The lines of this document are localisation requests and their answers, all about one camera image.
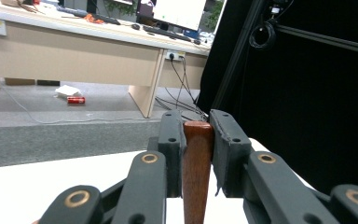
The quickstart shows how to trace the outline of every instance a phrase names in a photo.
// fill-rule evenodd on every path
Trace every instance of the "red can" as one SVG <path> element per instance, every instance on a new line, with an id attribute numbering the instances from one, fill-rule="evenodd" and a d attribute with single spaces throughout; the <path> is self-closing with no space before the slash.
<path id="1" fill-rule="evenodd" d="M 68 104 L 85 104 L 86 98 L 83 96 L 68 96 L 66 97 Z"/>

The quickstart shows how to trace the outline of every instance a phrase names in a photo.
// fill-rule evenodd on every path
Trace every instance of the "black backdrop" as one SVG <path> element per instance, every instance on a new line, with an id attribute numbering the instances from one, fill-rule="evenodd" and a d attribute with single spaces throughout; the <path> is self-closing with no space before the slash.
<path id="1" fill-rule="evenodd" d="M 251 1 L 228 0 L 198 106 L 211 109 Z M 280 24 L 358 42 L 358 0 L 296 0 Z M 244 131 L 316 189 L 358 185 L 358 52 L 277 33 L 251 49 L 227 105 Z"/>

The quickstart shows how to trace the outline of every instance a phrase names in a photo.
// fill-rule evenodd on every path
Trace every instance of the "wall socket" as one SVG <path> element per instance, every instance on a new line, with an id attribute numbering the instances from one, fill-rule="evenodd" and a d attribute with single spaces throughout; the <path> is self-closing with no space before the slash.
<path id="1" fill-rule="evenodd" d="M 182 59 L 180 59 L 179 57 L 184 57 L 186 53 L 184 51 L 178 51 L 178 50 L 174 50 L 174 49 L 168 49 L 167 50 L 167 54 L 165 55 L 166 59 L 171 59 L 171 54 L 173 54 L 173 60 L 174 61 L 182 61 Z"/>

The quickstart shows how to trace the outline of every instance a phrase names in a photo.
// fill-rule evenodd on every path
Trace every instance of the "gray carpet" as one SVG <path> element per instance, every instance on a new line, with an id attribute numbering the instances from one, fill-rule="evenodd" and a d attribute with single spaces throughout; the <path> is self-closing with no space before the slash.
<path id="1" fill-rule="evenodd" d="M 0 127 L 0 166 L 146 149 L 159 122 Z"/>

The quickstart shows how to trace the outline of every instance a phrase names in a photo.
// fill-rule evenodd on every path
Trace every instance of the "brown wooden handle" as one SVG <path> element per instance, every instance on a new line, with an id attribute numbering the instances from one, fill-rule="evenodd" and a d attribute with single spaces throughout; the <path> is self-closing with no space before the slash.
<path id="1" fill-rule="evenodd" d="M 202 224 L 213 155 L 213 127 L 203 121 L 187 121 L 184 131 L 187 141 L 182 158 L 185 224 Z"/>

